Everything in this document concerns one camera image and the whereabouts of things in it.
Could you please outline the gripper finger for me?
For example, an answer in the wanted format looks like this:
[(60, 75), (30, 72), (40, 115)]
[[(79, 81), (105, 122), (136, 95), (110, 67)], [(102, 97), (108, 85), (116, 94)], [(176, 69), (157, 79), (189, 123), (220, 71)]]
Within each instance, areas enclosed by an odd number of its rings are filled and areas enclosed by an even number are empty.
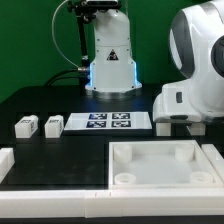
[(203, 136), (206, 132), (206, 126), (201, 123), (193, 123), (187, 129), (192, 136)]
[(171, 135), (171, 124), (170, 123), (157, 123), (156, 124), (156, 135), (157, 136), (170, 136)]

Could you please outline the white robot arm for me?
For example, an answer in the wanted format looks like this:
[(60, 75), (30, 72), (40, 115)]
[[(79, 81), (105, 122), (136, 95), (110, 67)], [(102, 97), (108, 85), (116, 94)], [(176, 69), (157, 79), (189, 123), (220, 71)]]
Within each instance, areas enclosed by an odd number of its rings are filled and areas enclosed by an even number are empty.
[[(92, 1), (95, 58), (86, 92), (115, 98), (139, 90), (131, 55), (130, 23), (116, 0)], [(193, 135), (224, 123), (224, 0), (209, 0), (178, 11), (167, 34), (167, 49), (182, 81), (162, 86), (152, 107), (156, 133), (168, 136), (173, 123), (186, 123)]]

